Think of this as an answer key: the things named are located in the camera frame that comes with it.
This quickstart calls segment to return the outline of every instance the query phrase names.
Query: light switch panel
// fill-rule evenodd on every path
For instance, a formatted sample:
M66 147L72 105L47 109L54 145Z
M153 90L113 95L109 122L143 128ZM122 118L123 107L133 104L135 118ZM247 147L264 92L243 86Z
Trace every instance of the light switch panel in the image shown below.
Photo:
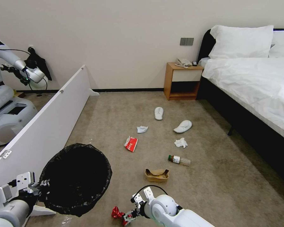
M193 38L181 38L180 46L192 46Z

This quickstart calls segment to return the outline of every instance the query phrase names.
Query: crumpled tissue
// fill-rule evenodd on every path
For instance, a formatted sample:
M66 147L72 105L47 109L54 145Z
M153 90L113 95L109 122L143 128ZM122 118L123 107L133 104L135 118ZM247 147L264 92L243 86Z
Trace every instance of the crumpled tissue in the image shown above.
M143 133L143 132L146 132L148 129L148 126L140 126L140 127L137 127L137 133Z
M177 147L183 146L183 148L185 148L186 146L188 146L188 145L187 145L187 142L184 140L184 138L181 138L181 139L179 139L179 140L176 140L176 141L174 142L174 144L175 144Z

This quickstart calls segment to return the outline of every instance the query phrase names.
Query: bed leg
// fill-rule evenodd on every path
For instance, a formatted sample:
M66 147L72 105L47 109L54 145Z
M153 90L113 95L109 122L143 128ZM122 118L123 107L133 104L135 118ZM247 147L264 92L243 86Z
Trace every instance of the bed leg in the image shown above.
M231 127L230 127L230 130L229 130L228 133L227 133L227 135L228 135L228 136L231 136L231 135L233 134L233 130L234 130L234 128L233 128L233 126L231 126Z

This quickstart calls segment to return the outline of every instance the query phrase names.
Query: wall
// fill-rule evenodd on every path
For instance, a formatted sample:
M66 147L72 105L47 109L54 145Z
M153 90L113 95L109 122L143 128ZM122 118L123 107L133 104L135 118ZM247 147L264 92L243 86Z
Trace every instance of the wall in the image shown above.
M49 89L62 87L82 64L93 88L162 88L166 62L195 60L215 24L284 27L284 0L0 0L1 40L10 48L35 46L52 71ZM193 46L180 46L181 37L194 37Z

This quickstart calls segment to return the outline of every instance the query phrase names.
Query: black cable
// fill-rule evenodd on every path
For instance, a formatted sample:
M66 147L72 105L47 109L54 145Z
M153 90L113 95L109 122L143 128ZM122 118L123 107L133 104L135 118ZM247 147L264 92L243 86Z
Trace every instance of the black cable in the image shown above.
M19 50L19 49L0 49L0 50L17 50L17 51L22 51L24 53L27 53L28 55L31 55L29 52L26 52L24 50Z
M28 74L27 74L27 71L26 71L26 70L25 70L25 74L26 74L26 77L27 77L27 80L28 80L28 86L29 86L29 88L30 88L31 90L33 90L32 87L31 87L31 85L29 84L30 79L28 78Z
M45 90L47 90L47 82L46 82L46 79L44 79L44 78L42 78L44 81L45 81L45 83L46 83L46 88L45 88Z
M149 185L146 185L146 186L144 186L143 188L141 188L141 189L133 196L133 198L136 197L136 195L137 195L142 189L147 188L147 187L156 187L156 188L159 188L159 189L161 189L162 191L164 191L164 193L165 193L166 195L168 195L167 192L166 192L163 188L161 188L161 187L159 187L159 186L157 186L157 185L154 185L154 184L149 184Z

